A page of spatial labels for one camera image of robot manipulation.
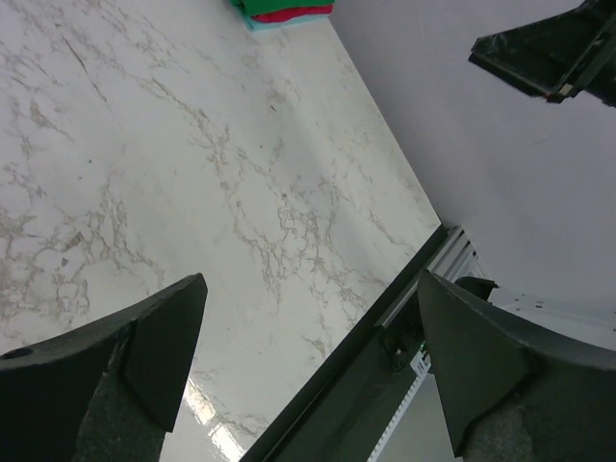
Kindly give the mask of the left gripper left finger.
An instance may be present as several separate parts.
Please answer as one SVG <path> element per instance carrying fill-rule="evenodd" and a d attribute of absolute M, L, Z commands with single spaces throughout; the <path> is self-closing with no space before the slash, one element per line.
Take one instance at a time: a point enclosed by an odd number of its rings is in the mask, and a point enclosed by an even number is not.
<path fill-rule="evenodd" d="M 203 275 L 193 274 L 109 316 L 2 354 L 2 460 L 159 460 L 207 294 Z"/>

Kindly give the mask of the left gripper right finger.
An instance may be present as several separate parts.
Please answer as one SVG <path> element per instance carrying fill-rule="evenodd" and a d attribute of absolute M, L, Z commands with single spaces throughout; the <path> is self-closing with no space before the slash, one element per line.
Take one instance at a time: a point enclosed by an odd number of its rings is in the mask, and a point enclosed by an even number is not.
<path fill-rule="evenodd" d="M 424 271 L 419 306 L 455 456 L 612 461 L 615 353 Z"/>

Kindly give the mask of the green t shirt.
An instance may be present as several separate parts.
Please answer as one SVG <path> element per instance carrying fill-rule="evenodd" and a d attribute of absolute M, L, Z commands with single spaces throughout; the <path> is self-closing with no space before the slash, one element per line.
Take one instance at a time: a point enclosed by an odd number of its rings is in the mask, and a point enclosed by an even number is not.
<path fill-rule="evenodd" d="M 327 0 L 230 0 L 229 3 L 248 16 L 291 11 L 330 13 L 335 4 Z"/>

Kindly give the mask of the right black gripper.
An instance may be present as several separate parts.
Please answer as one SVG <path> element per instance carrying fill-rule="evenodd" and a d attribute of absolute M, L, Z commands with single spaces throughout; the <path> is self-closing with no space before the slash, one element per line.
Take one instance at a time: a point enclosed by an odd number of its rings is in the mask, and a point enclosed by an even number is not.
<path fill-rule="evenodd" d="M 615 3 L 579 7 L 478 38 L 469 62 L 530 97 L 560 104 L 587 92 L 615 106 Z"/>

